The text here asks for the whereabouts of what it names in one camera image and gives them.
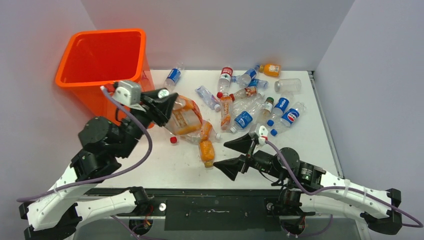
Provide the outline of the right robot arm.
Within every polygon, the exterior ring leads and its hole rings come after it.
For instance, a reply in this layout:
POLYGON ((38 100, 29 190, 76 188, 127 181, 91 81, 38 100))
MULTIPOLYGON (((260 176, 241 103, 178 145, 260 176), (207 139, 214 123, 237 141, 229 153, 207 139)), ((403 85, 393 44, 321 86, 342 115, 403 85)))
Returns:
POLYGON ((255 134, 228 141, 224 146, 240 155, 215 162, 214 167, 232 181, 249 169, 274 177, 273 185, 280 187, 280 193, 266 204, 271 215, 298 216, 301 220, 318 213, 343 216, 384 235, 396 235, 402 228, 399 190, 375 190, 355 184, 302 161, 290 147, 277 149, 275 155, 259 150, 259 145, 267 143, 265 137, 255 134))

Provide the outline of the large crushed orange tea bottle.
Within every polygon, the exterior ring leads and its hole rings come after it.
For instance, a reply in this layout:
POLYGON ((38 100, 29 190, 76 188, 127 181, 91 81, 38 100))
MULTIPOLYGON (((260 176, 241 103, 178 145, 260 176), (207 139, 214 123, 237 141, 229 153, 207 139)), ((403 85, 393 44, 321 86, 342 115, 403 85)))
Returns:
POLYGON ((221 134, 214 130, 212 124, 209 121, 203 120, 202 126, 199 130, 183 135, 181 138, 185 141, 188 141, 189 143, 198 145, 204 141, 218 143, 221 140, 221 134))

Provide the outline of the small orange juice bottle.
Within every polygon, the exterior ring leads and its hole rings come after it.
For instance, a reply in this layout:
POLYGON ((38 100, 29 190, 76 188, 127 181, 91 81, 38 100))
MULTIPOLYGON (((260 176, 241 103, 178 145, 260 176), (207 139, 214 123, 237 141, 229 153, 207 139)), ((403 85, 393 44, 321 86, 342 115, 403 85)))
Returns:
POLYGON ((199 143, 199 155, 206 168, 213 167, 215 150, 211 141, 205 140, 199 143))

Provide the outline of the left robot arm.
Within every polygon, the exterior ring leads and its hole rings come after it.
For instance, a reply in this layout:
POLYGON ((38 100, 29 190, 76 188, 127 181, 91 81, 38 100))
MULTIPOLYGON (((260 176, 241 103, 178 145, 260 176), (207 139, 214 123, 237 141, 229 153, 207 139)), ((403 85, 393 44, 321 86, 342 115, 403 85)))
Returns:
POLYGON ((165 126, 171 118, 177 93, 167 89, 137 90, 135 106, 115 124, 103 116, 90 119, 78 134, 81 150, 55 184, 45 193, 19 199, 19 212, 28 221, 27 240, 64 240, 79 228, 110 216, 141 216, 153 210, 151 199, 141 186, 122 193, 90 201, 80 197, 104 180, 123 174, 119 158, 127 158, 139 140, 146 137, 152 152, 152 138, 147 132, 151 123, 165 126))

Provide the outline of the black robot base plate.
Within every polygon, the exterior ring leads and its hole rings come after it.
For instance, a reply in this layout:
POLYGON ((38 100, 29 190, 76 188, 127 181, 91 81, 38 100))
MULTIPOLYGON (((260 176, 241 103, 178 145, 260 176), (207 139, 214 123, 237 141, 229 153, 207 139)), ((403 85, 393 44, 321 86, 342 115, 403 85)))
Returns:
POLYGON ((140 235, 164 221, 166 231, 303 230, 299 208, 286 205, 283 193, 270 189, 147 189, 152 198, 128 226, 140 235))

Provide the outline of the crushed orange tea bottle front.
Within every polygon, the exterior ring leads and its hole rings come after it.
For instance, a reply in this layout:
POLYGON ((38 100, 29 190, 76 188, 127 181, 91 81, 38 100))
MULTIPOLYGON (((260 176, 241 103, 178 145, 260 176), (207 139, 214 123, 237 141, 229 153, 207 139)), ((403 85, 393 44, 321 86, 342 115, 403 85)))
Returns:
POLYGON ((195 101, 179 95, 165 128, 176 136, 198 131, 203 125, 203 117, 195 101))

